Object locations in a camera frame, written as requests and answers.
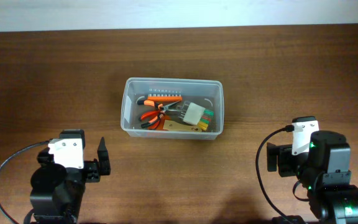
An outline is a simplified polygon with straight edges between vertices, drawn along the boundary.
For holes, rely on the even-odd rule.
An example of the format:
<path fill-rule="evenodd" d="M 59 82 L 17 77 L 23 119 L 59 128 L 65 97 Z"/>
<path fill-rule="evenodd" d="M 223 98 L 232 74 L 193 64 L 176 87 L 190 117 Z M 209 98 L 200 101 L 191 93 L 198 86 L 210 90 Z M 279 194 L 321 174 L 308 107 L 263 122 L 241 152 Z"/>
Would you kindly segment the clear box of coloured bits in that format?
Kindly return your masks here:
<path fill-rule="evenodd" d="M 179 118 L 186 124 L 197 126 L 207 131 L 214 117 L 214 111 L 206 109 L 196 103 L 186 101 L 181 107 Z"/>

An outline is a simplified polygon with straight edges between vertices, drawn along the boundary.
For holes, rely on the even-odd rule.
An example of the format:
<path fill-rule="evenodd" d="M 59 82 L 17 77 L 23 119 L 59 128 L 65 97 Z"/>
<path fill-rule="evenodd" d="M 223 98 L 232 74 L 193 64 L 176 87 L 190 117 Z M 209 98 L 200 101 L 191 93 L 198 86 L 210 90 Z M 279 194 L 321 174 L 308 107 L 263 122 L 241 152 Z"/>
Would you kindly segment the red handled cutting pliers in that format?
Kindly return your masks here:
<path fill-rule="evenodd" d="M 167 110 L 152 110 L 143 113 L 139 117 L 139 121 L 143 121 L 141 128 L 156 129 L 162 118 L 168 113 Z"/>

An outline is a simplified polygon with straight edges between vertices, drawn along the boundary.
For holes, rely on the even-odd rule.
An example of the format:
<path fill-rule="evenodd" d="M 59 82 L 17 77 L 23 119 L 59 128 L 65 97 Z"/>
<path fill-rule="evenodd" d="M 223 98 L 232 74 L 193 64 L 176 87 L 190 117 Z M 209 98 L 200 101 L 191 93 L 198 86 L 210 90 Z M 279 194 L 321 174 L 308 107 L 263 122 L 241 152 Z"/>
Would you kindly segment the orange scraper with wooden handle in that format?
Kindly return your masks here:
<path fill-rule="evenodd" d="M 156 127 L 157 131 L 182 131 L 182 132 L 202 132 L 198 126 L 181 124 L 172 120 L 170 117 L 164 117 Z"/>

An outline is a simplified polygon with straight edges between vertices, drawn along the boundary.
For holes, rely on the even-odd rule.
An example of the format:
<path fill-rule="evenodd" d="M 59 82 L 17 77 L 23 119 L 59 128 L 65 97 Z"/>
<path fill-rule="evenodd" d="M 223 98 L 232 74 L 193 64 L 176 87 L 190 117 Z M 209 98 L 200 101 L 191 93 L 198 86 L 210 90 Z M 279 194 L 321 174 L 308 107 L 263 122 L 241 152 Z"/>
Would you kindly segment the socket set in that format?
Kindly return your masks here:
<path fill-rule="evenodd" d="M 159 90 L 155 93 L 149 93 L 147 99 L 157 102 L 173 102 L 182 101 L 183 97 L 177 91 Z"/>

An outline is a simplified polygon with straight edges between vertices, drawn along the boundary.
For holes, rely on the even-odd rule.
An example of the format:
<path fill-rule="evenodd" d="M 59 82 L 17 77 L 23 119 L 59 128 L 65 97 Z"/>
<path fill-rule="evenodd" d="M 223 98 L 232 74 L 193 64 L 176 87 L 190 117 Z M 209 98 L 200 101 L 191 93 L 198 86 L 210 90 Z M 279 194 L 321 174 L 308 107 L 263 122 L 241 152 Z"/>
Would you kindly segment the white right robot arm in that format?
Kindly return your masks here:
<path fill-rule="evenodd" d="M 281 177 L 295 176 L 307 190 L 310 210 L 320 223 L 358 223 L 358 187 L 351 184 L 351 148 L 346 137 L 315 131 L 308 152 L 292 154 L 292 146 L 267 144 L 267 169 Z"/>

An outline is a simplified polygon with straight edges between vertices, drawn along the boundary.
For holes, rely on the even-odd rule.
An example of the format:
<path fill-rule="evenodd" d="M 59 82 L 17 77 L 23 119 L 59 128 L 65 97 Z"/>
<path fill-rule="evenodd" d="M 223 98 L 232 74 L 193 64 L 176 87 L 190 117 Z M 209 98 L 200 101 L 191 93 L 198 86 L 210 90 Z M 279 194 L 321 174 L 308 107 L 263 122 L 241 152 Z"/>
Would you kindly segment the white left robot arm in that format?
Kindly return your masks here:
<path fill-rule="evenodd" d="M 105 138 L 101 138 L 98 157 L 92 161 L 84 160 L 82 129 L 65 129 L 45 144 L 37 156 L 40 168 L 30 179 L 32 209 L 24 223 L 78 223 L 86 184 L 111 174 Z"/>

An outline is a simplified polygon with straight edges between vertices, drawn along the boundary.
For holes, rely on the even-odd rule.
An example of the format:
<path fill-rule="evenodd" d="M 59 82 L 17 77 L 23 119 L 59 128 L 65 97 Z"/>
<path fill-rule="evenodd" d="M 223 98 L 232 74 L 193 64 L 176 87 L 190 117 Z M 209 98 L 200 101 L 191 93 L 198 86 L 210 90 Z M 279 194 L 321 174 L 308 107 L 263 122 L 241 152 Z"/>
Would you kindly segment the clear plastic container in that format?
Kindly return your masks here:
<path fill-rule="evenodd" d="M 141 128 L 143 121 L 139 116 L 152 110 L 148 106 L 137 105 L 138 100 L 147 100 L 149 93 L 159 90 L 177 91 L 183 100 L 174 108 L 181 110 L 184 102 L 190 101 L 214 111 L 214 117 L 207 131 L 157 131 L 156 129 Z M 184 123 L 179 118 L 180 112 L 169 112 L 164 117 Z M 121 128 L 132 137 L 168 138 L 168 139 L 202 139 L 213 140 L 222 133 L 224 127 L 224 94 L 223 85 L 215 80 L 190 80 L 178 78 L 130 78 L 126 82 L 121 109 Z"/>

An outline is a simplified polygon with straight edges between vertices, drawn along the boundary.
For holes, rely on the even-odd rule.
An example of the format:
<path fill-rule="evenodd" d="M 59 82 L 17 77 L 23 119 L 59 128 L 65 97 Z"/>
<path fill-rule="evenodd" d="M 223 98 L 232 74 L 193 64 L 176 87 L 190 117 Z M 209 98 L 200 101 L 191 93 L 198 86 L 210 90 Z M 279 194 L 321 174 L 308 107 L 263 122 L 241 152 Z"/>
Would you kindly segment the orange black long nose pliers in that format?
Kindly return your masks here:
<path fill-rule="evenodd" d="M 180 101 L 169 102 L 168 104 L 164 104 L 163 102 L 157 102 L 152 100 L 138 100 L 137 105 L 139 106 L 148 106 L 152 108 L 152 110 L 167 110 L 169 112 L 181 112 L 180 109 L 174 108 L 174 106 Z"/>

